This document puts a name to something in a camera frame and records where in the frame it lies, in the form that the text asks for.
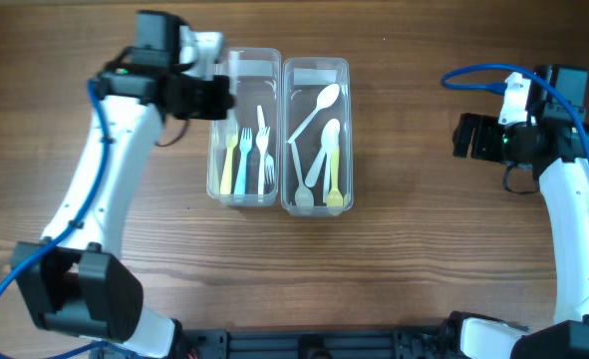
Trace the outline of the yellow plastic fork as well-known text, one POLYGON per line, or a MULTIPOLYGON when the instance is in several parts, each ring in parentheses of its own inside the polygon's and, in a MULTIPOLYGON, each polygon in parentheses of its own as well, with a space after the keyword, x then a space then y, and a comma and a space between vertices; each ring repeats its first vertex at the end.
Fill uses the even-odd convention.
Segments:
POLYGON ((220 193, 224 195, 231 194, 233 155, 237 144, 238 130, 234 129, 231 133, 228 133, 225 138, 226 153, 219 187, 220 193))

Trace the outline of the light blue plastic fork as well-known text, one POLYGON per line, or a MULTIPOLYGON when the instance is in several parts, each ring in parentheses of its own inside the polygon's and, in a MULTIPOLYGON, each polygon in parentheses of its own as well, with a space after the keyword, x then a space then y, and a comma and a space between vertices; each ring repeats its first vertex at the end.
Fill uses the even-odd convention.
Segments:
POLYGON ((237 169, 236 181, 234 185, 235 195, 245 195, 247 180, 247 162, 249 154, 253 147, 253 136, 251 128, 244 128, 241 132, 239 142, 240 160, 237 169))

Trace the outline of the white fork tines up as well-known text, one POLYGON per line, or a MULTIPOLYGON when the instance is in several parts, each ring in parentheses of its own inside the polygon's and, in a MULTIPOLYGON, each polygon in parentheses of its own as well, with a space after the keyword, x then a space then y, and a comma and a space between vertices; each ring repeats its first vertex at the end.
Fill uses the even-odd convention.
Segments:
POLYGON ((269 135, 270 135, 270 128, 264 127, 259 130, 257 137, 256 137, 256 146, 259 150, 259 174, 258 174, 258 194, 264 195, 265 191, 265 168, 266 168, 266 155, 267 155, 267 148, 269 144, 269 135))

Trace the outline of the white fork container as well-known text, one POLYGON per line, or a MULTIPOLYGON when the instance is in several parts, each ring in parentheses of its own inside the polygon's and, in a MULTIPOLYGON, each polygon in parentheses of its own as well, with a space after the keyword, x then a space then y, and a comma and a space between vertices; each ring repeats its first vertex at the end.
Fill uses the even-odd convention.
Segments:
MULTIPOLYGON (((259 130, 264 127, 267 127, 265 124, 264 112, 263 112, 263 108, 261 105, 257 106, 257 120, 258 120, 259 130)), ((265 174, 266 174, 265 185, 274 184, 274 178, 275 178, 274 172, 275 172, 274 159, 268 154, 268 148, 267 148, 266 168, 265 168, 265 174)))

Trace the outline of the white slim plastic spoon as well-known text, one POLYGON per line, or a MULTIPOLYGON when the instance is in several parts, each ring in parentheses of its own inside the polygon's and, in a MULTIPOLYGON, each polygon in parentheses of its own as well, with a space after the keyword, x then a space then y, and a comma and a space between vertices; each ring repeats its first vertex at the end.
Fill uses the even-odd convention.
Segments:
POLYGON ((314 206, 314 196, 312 191, 304 184, 298 148, 295 142, 292 142, 290 147, 298 181, 298 187, 295 190, 295 203, 299 207, 311 208, 314 206))

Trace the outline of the yellow plastic spoon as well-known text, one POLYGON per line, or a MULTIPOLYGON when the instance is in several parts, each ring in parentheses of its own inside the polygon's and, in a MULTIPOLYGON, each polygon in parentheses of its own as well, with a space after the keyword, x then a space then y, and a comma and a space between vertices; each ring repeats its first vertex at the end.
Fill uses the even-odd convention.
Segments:
POLYGON ((330 161, 330 189, 326 204, 332 215, 339 215, 344 205, 343 195, 339 190, 340 147, 337 146, 330 161))

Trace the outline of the white plastic fork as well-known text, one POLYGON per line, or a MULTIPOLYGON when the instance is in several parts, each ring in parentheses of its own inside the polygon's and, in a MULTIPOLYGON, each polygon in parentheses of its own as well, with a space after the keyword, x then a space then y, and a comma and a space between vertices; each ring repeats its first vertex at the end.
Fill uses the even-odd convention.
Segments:
MULTIPOLYGON (((230 77, 230 94, 232 97, 237 96, 237 84, 238 84, 238 68, 239 68, 239 52, 231 51, 229 53, 229 77, 230 77)), ((235 105, 228 111, 228 132, 230 134, 238 132, 238 123, 235 116, 235 105)))

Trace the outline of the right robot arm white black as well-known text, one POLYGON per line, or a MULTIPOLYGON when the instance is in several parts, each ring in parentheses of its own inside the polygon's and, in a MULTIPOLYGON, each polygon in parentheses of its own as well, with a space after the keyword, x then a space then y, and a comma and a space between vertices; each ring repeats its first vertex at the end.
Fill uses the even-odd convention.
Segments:
POLYGON ((496 117, 466 113, 452 134, 459 158, 530 170, 548 211, 556 268, 556 304, 551 326, 534 333, 501 320, 455 313, 445 324, 441 348, 465 358, 589 358, 589 125, 584 106, 588 73, 545 65, 533 71, 507 64, 464 67, 452 78, 504 71, 501 83, 471 84, 503 104, 496 117))

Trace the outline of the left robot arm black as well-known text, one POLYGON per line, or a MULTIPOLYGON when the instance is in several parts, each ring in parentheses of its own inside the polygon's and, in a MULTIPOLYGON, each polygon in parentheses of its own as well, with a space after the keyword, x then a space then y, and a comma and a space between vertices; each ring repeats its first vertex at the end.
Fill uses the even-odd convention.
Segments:
POLYGON ((20 242, 10 278, 36 327, 86 337, 131 358, 190 358, 175 320, 148 309, 122 264, 130 203, 167 117, 222 120, 230 80, 216 73, 226 45, 178 16, 137 15, 134 43, 90 80, 92 119, 65 198, 36 243, 20 242))

